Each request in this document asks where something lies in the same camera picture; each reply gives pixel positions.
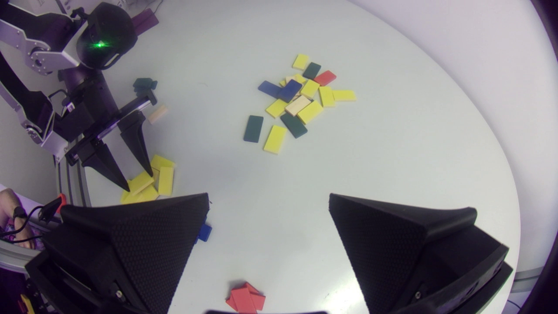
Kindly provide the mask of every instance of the blue wooden block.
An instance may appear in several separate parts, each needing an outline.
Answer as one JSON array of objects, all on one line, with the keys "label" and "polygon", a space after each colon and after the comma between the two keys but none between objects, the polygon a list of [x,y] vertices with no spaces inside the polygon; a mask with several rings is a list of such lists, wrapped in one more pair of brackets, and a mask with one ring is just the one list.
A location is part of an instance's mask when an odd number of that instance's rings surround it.
[{"label": "blue wooden block", "polygon": [[291,131],[292,135],[298,139],[302,135],[305,135],[308,132],[308,129],[304,126],[302,121],[297,116],[291,116],[288,113],[285,113],[281,116],[281,121],[285,124],[287,129]]},{"label": "blue wooden block", "polygon": [[201,226],[200,233],[198,234],[198,238],[203,242],[207,242],[210,233],[211,233],[211,227],[206,224],[203,224]]},{"label": "blue wooden block", "polygon": [[244,140],[246,142],[259,142],[259,134],[262,132],[263,117],[250,116],[248,124],[246,124],[246,132],[244,132]]},{"label": "blue wooden block", "polygon": [[281,87],[265,80],[258,86],[258,90],[268,94],[271,97],[277,98],[277,95],[279,95],[279,92],[281,91]]},{"label": "blue wooden block", "polygon": [[285,87],[279,92],[277,98],[284,102],[289,102],[293,99],[293,97],[300,91],[302,88],[302,84],[299,82],[291,79]]}]

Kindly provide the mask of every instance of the purple object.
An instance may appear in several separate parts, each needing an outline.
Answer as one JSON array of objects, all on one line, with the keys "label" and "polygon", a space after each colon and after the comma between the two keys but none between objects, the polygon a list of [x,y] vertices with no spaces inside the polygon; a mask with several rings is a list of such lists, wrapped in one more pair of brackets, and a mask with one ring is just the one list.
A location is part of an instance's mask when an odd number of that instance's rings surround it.
[{"label": "purple object", "polygon": [[277,98],[279,98],[280,100],[282,100],[284,102],[289,102],[296,95],[296,93],[299,92],[299,90],[301,88],[302,88],[302,84],[300,84],[299,82],[291,79],[287,83],[287,85],[285,85],[285,87],[283,87],[281,89]]},{"label": "purple object", "polygon": [[143,10],[140,14],[132,17],[132,24],[136,30],[136,35],[139,36],[145,31],[159,24],[159,20],[153,14],[151,9]]},{"label": "purple object", "polygon": [[279,92],[281,91],[281,87],[265,80],[258,86],[258,90],[268,94],[271,97],[277,98],[277,95],[279,95]]}]

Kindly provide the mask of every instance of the white table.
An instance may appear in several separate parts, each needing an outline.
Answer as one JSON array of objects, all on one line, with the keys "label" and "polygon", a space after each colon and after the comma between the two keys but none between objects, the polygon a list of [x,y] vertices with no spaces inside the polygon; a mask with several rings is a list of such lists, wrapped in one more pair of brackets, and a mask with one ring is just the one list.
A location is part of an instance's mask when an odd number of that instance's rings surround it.
[{"label": "white table", "polygon": [[[174,195],[208,192],[207,243],[195,245],[169,313],[230,310],[244,280],[265,311],[367,313],[328,213],[329,193],[432,208],[473,206],[477,226],[509,246],[515,268],[519,208],[502,149],[471,100],[411,41],[345,1],[165,1],[161,23],[105,72],[121,106],[138,77],[159,81],[169,114],[143,131],[150,156],[177,168]],[[337,76],[338,103],[281,153],[262,150],[273,99],[257,90],[297,73],[298,53]],[[242,140],[248,115],[264,116],[260,143]],[[142,171],[118,132],[105,138],[125,176]],[[121,190],[86,177],[93,206]],[[513,275],[484,310],[501,312]]]}]

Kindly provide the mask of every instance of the natural wooden block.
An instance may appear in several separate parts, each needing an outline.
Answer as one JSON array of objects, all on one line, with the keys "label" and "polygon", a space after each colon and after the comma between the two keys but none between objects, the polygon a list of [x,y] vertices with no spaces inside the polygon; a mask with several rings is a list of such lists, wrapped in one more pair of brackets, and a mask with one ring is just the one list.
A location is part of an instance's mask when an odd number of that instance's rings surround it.
[{"label": "natural wooden block", "polygon": [[149,123],[154,124],[155,122],[157,122],[157,120],[162,118],[167,113],[167,111],[167,107],[161,105],[157,110],[149,115],[149,117],[147,118],[149,120]]},{"label": "natural wooden block", "polygon": [[296,116],[296,114],[304,109],[304,107],[310,104],[310,100],[306,98],[306,96],[300,96],[299,98],[292,101],[290,104],[285,107],[285,111],[290,113],[291,116]]},{"label": "natural wooden block", "polygon": [[281,150],[281,144],[283,139],[287,134],[287,129],[281,126],[274,125],[271,127],[270,135],[267,137],[267,141],[263,150],[269,151],[270,153],[279,154]]},{"label": "natural wooden block", "polygon": [[333,97],[333,91],[329,86],[322,86],[318,88],[320,93],[321,105],[325,107],[335,107],[335,98]]},{"label": "natural wooden block", "polygon": [[304,70],[309,57],[307,55],[299,54],[296,56],[295,62],[292,64],[293,69]]},{"label": "natural wooden block", "polygon": [[297,115],[302,123],[308,124],[312,119],[314,119],[324,108],[319,102],[313,101],[306,108],[302,109]]},{"label": "natural wooden block", "polygon": [[130,195],[135,196],[155,180],[147,172],[140,173],[137,177],[133,178],[128,186],[130,187]]},{"label": "natural wooden block", "polygon": [[157,170],[161,170],[161,167],[171,167],[174,168],[175,163],[173,163],[172,161],[163,158],[159,155],[155,155],[153,156],[153,159],[151,159],[151,167],[155,168]]},{"label": "natural wooden block", "polygon": [[304,84],[302,90],[300,90],[300,93],[308,98],[313,98],[314,95],[316,95],[316,92],[318,91],[319,87],[320,84],[309,79],[308,81],[306,81],[306,84]]},{"label": "natural wooden block", "polygon": [[161,167],[159,174],[159,194],[164,196],[172,195],[172,179],[174,168]]},{"label": "natural wooden block", "polygon": [[285,107],[287,107],[287,105],[288,103],[278,99],[274,101],[269,107],[267,107],[266,112],[269,113],[272,117],[277,118],[285,111]]},{"label": "natural wooden block", "polygon": [[154,201],[157,197],[159,197],[159,193],[153,184],[148,185],[147,188],[143,189],[143,191],[141,191],[138,195],[141,202]]},{"label": "natural wooden block", "polygon": [[333,98],[335,98],[335,101],[357,100],[357,96],[355,96],[354,91],[333,91]]}]

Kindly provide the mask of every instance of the red block pile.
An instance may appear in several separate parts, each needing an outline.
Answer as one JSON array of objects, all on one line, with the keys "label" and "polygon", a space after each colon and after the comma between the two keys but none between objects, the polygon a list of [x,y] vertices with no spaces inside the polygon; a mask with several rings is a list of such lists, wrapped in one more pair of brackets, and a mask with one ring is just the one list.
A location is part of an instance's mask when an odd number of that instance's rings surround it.
[{"label": "red block pile", "polygon": [[232,289],[226,302],[240,314],[257,314],[257,311],[263,310],[265,301],[265,296],[251,284],[245,283],[240,288]]}]

